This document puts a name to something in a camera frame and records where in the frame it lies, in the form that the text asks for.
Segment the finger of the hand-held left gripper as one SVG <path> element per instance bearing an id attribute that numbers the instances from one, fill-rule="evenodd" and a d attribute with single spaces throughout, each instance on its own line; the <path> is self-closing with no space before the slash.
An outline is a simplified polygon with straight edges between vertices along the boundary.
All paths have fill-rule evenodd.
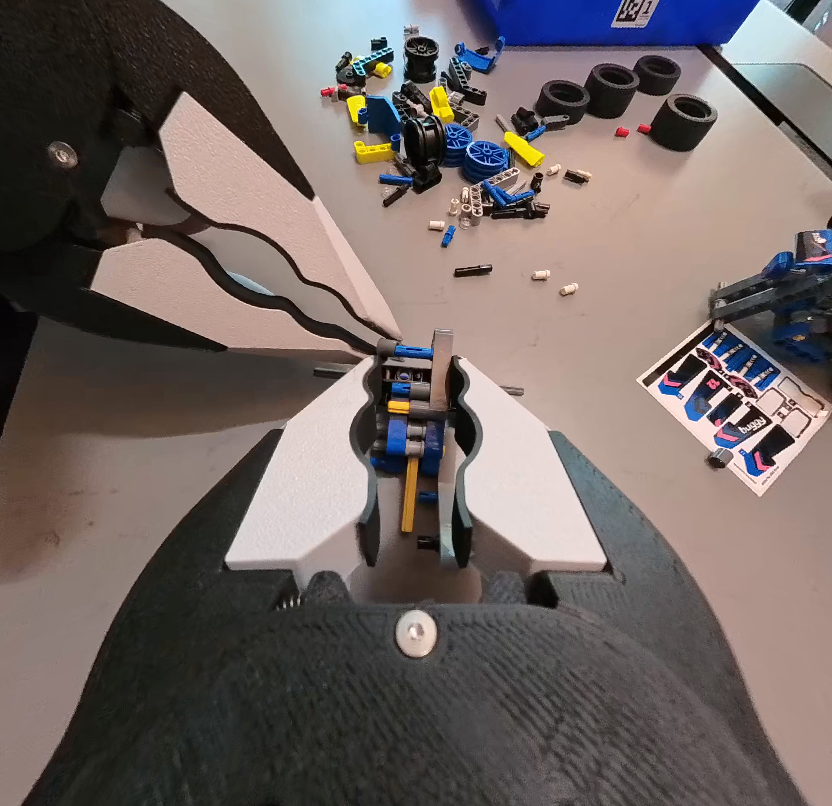
<path id="1" fill-rule="evenodd" d="M 91 289 L 246 354 L 364 358 L 390 307 L 335 225 L 114 225 Z"/>
<path id="2" fill-rule="evenodd" d="M 317 196 L 301 192 L 187 93 L 161 125 L 157 145 L 122 150 L 101 204 L 109 217 L 190 235 L 203 225 L 338 228 Z M 390 339 L 401 338 L 390 310 Z"/>

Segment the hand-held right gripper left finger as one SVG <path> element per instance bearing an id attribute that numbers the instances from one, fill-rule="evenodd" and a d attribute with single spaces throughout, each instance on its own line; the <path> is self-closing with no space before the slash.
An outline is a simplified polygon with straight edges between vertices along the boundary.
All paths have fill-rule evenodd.
<path id="1" fill-rule="evenodd" d="M 377 364 L 363 359 L 286 423 L 225 555 L 229 569 L 288 570 L 308 586 L 318 572 L 348 583 L 361 566 L 371 468 L 350 428 L 371 403 L 365 380 Z"/>

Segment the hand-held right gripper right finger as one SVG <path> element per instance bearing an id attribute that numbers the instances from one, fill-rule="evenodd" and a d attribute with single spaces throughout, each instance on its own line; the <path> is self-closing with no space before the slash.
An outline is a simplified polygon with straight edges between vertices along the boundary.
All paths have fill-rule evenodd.
<path id="1" fill-rule="evenodd" d="M 547 426 L 459 356 L 439 465 L 439 563 L 527 579 L 608 564 Z"/>

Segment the blue lego gearbox assembly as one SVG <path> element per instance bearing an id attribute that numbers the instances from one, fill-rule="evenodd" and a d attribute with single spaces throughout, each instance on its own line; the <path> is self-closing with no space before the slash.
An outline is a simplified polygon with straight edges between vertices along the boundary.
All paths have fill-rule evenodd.
<path id="1" fill-rule="evenodd" d="M 436 329 L 429 347 L 402 342 L 400 359 L 376 357 L 376 344 L 352 337 L 346 354 L 325 354 L 318 359 L 340 364 L 344 376 L 363 359 L 375 357 L 365 384 L 371 403 L 354 420 L 350 441 L 359 458 L 369 464 L 369 499 L 359 518 L 359 548 L 362 562 L 374 566 L 380 551 L 380 514 L 377 472 L 406 477 L 401 531 L 411 532 L 415 487 L 420 473 L 439 472 L 444 452 L 445 428 L 451 399 L 449 370 L 453 354 L 453 332 Z"/>

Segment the black lego rim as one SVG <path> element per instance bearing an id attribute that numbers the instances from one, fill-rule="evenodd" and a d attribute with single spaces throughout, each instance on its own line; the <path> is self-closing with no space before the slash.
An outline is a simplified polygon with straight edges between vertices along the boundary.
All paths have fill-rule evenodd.
<path id="1" fill-rule="evenodd" d="M 410 117 L 401 127 L 403 148 L 408 162 L 415 169 L 430 164 L 441 166 L 447 153 L 445 125 L 435 114 L 423 118 Z"/>
<path id="2" fill-rule="evenodd" d="M 436 79 L 439 44 L 435 39 L 413 35 L 403 44 L 404 77 L 415 84 L 431 84 Z"/>

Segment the blue lego wheel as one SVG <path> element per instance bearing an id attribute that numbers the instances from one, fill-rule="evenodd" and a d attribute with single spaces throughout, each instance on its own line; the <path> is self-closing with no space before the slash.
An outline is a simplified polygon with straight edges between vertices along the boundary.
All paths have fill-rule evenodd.
<path id="1" fill-rule="evenodd" d="M 494 177 L 511 165 L 511 152 L 494 142 L 474 140 L 466 146 L 462 174 L 473 183 Z"/>
<path id="2" fill-rule="evenodd" d="M 444 167 L 462 167 L 469 145 L 473 142 L 472 132 L 459 123 L 446 123 L 445 153 L 441 164 Z"/>

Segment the pile of loose lego pieces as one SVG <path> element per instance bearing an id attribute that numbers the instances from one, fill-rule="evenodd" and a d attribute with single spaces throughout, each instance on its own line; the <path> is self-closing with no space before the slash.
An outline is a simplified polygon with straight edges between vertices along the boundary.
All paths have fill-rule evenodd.
<path id="1" fill-rule="evenodd" d="M 380 204 L 390 209 L 408 201 L 442 182 L 442 174 L 454 168 L 430 164 L 415 169 L 408 162 L 401 138 L 401 127 L 410 117 L 423 118 L 435 114 L 444 124 L 459 123 L 468 128 L 474 140 L 480 122 L 478 108 L 487 101 L 487 93 L 472 83 L 473 73 L 485 74 L 504 52 L 505 42 L 499 38 L 494 50 L 471 50 L 463 42 L 456 45 L 447 67 L 436 70 L 431 84 L 415 84 L 406 79 L 388 95 L 369 94 L 371 77 L 385 79 L 393 72 L 393 48 L 385 37 L 372 39 L 369 56 L 354 56 L 346 51 L 335 65 L 335 83 L 323 87 L 319 95 L 328 103 L 345 104 L 352 128 L 366 136 L 376 135 L 376 142 L 354 142 L 354 159 L 361 165 L 388 164 L 380 173 Z M 551 205 L 541 201 L 543 183 L 561 170 L 556 165 L 542 171 L 545 156 L 533 145 L 548 133 L 557 133 L 573 124 L 566 116 L 539 117 L 533 107 L 520 106 L 510 119 L 495 117 L 503 136 L 494 142 L 511 152 L 511 165 L 504 172 L 473 183 L 463 177 L 463 187 L 452 197 L 447 218 L 430 220 L 428 230 L 442 234 L 446 248 L 459 229 L 479 225 L 483 219 L 543 220 Z"/>

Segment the lego sticker sheet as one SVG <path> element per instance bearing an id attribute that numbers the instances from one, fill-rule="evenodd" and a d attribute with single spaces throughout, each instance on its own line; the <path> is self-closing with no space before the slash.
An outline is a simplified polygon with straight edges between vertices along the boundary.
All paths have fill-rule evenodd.
<path id="1" fill-rule="evenodd" d="M 705 457 L 730 449 L 724 469 L 759 498 L 830 422 L 828 400 L 729 324 L 702 325 L 637 382 Z"/>

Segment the black lego tyre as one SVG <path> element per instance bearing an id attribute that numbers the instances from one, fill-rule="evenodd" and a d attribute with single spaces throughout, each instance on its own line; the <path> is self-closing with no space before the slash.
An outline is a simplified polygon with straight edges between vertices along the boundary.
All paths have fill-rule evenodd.
<path id="1" fill-rule="evenodd" d="M 716 108 L 691 94 L 668 96 L 650 124 L 650 139 L 673 152 L 690 152 L 716 122 Z"/>
<path id="2" fill-rule="evenodd" d="M 653 97 L 669 95 L 681 77 L 675 60 L 652 53 L 641 56 L 632 71 L 638 77 L 638 91 Z"/>
<path id="3" fill-rule="evenodd" d="M 587 114 L 603 119 L 621 117 L 639 86 L 640 77 L 632 69 L 617 63 L 598 63 L 584 84 L 588 93 Z"/>
<path id="4" fill-rule="evenodd" d="M 566 116 L 568 124 L 581 121 L 587 112 L 590 94 L 586 87 L 565 79 L 543 84 L 535 110 L 539 117 Z"/>

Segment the blue plastic bin with tag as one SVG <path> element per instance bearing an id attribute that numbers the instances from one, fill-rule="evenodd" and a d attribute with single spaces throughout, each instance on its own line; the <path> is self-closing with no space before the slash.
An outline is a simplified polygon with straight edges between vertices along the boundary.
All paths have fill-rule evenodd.
<path id="1" fill-rule="evenodd" d="M 474 0 L 512 46 L 727 42 L 761 0 Z"/>

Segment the blue lego frame assembly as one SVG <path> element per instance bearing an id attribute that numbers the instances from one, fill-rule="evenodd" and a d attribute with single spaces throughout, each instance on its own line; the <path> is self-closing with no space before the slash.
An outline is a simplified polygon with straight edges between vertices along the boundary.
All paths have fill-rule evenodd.
<path id="1" fill-rule="evenodd" d="M 831 224 L 801 231 L 795 248 L 775 255 L 763 270 L 711 291 L 709 319 L 725 324 L 769 313 L 770 338 L 793 359 L 831 360 Z"/>

